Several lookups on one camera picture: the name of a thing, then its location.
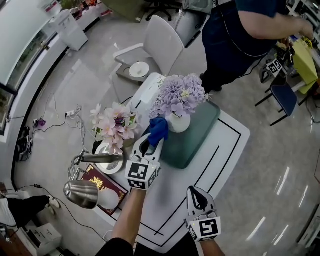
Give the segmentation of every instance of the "white chair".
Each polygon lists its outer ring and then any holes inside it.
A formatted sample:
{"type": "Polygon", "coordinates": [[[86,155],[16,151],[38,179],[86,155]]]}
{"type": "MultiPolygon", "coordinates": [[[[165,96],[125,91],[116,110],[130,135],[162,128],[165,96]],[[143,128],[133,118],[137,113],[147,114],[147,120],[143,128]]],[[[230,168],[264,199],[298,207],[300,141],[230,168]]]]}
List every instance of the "white chair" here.
{"type": "Polygon", "coordinates": [[[114,60],[122,64],[116,73],[118,76],[138,82],[144,82],[149,74],[154,72],[167,76],[183,49],[184,44],[172,26],[154,15],[146,29],[144,43],[123,49],[113,55],[114,60]],[[149,56],[143,57],[143,54],[140,54],[129,61],[122,59],[127,55],[133,55],[137,49],[144,50],[149,56]],[[149,65],[148,74],[142,78],[135,78],[129,74],[130,67],[137,61],[146,62],[149,65]]]}

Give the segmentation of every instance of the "white wall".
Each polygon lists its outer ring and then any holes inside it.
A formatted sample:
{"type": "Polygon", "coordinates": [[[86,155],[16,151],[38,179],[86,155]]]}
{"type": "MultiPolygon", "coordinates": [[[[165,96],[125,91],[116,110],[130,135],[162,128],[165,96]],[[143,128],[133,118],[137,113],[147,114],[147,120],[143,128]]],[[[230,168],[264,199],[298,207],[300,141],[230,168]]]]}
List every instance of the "white wall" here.
{"type": "MultiPolygon", "coordinates": [[[[67,48],[59,36],[56,36],[49,46],[50,50],[41,54],[21,85],[10,111],[12,117],[22,117],[27,113],[41,82],[67,48]]],[[[0,136],[0,182],[3,182],[7,189],[13,187],[11,182],[12,163],[22,122],[22,118],[13,119],[7,124],[4,136],[0,136]]]]}
{"type": "Polygon", "coordinates": [[[7,84],[20,56],[49,21],[39,0],[10,0],[0,10],[0,82],[7,84]]]}

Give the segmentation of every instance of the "white table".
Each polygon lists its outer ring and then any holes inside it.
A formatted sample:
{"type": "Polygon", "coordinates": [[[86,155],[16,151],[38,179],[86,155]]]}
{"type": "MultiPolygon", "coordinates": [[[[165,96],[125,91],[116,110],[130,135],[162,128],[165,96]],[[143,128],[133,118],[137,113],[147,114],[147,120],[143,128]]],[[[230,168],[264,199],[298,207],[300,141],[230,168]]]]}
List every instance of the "white table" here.
{"type": "MultiPolygon", "coordinates": [[[[140,98],[144,92],[158,87],[161,78],[159,74],[151,74],[130,102],[143,117],[140,134],[149,123],[148,104],[141,102],[140,98]]],[[[147,192],[137,242],[159,253],[166,253],[177,244],[188,232],[184,224],[188,217],[187,188],[197,186],[215,198],[234,170],[249,137],[250,131],[245,126],[221,111],[217,123],[186,169],[175,169],[160,161],[162,170],[147,192]]],[[[130,190],[123,170],[111,177],[130,190]]],[[[112,216],[99,208],[94,211],[114,226],[122,208],[123,205],[112,216]]]]}

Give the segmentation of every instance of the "human arm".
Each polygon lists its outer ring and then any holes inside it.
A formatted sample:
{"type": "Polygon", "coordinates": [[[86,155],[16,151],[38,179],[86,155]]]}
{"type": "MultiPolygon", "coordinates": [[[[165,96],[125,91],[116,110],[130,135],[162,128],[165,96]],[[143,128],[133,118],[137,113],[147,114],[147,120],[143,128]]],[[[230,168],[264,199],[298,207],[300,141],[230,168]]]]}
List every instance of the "human arm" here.
{"type": "Polygon", "coordinates": [[[225,256],[219,245],[214,240],[203,241],[200,245],[204,256],[225,256]]]}
{"type": "Polygon", "coordinates": [[[309,21],[299,17],[276,13],[268,17],[249,11],[238,12],[240,21],[247,33],[255,39],[278,40],[300,33],[313,39],[313,27],[309,21]]]}
{"type": "Polygon", "coordinates": [[[123,239],[132,246],[135,244],[146,194],[145,190],[132,189],[122,213],[114,226],[112,238],[123,239]]]}

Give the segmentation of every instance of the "green tray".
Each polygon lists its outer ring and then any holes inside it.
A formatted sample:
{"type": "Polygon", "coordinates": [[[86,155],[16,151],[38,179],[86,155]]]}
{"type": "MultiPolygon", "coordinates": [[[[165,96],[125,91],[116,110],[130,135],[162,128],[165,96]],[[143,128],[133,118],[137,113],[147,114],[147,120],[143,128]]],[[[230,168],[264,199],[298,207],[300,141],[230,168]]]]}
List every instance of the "green tray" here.
{"type": "Polygon", "coordinates": [[[189,128],[181,133],[169,131],[161,159],[168,165],[185,169],[191,163],[220,116],[220,108],[209,101],[199,105],[191,115],[189,128]]]}

